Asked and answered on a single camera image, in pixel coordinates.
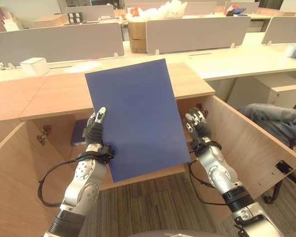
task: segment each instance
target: blue book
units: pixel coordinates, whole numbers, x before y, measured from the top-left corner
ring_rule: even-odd
[[[115,149],[114,182],[189,161],[165,59],[85,76],[95,111],[107,109],[103,142]]]
[[[71,144],[73,146],[80,146],[85,144],[85,128],[87,126],[88,119],[81,119],[75,122],[74,132],[71,137]]]

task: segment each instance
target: person's leg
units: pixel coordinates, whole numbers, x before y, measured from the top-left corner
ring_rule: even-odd
[[[256,120],[255,123],[265,131],[272,134],[286,146],[290,146],[290,140],[296,137],[296,125],[280,121]]]
[[[257,120],[281,121],[296,124],[296,110],[276,107],[268,104],[249,104],[238,109],[244,116]]]

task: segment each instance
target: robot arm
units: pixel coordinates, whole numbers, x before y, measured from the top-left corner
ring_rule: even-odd
[[[86,152],[77,158],[81,161],[75,169],[74,178],[66,189],[60,210],[44,237],[78,237],[88,212],[97,200],[99,187],[106,174],[103,154],[112,154],[102,144],[102,121],[106,109],[102,107],[96,116],[88,120],[85,138]]]
[[[226,163],[221,146],[211,141],[211,129],[204,116],[206,113],[195,108],[186,114],[185,125],[193,138],[191,147],[206,170],[211,185],[222,195],[233,219],[240,226],[239,236],[282,237],[271,218],[238,180],[236,171]]]

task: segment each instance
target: chair wheel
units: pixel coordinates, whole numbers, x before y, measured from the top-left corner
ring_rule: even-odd
[[[264,197],[264,202],[266,204],[273,204],[274,203],[274,199],[271,196],[265,196]]]

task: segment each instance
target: gray partition panel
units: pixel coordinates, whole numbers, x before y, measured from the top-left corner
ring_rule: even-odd
[[[230,47],[242,44],[250,17],[147,21],[147,53]]]
[[[209,15],[214,14],[216,11],[216,4],[215,1],[205,1],[205,2],[193,2],[188,1],[184,16],[191,16],[191,15]]]
[[[15,66],[32,57],[47,62],[124,55],[118,23],[36,28],[0,33],[0,60]]]
[[[264,35],[262,44],[296,43],[296,16],[274,16]]]
[[[245,2],[245,1],[227,1],[225,3],[225,8],[223,11],[227,11],[227,9],[232,5],[235,4],[240,8],[246,8],[244,13],[251,14],[256,13],[259,7],[259,2]]]
[[[132,3],[125,4],[125,9],[129,7],[140,7],[142,10],[147,10],[150,8],[160,8],[161,5],[165,3],[162,2],[151,2],[151,3]],[[216,2],[215,1],[207,1],[207,2],[193,2],[188,1],[184,15],[209,15],[211,13],[215,13],[216,11]]]
[[[84,21],[97,21],[101,16],[114,17],[114,8],[112,5],[66,7],[65,12],[82,12]]]

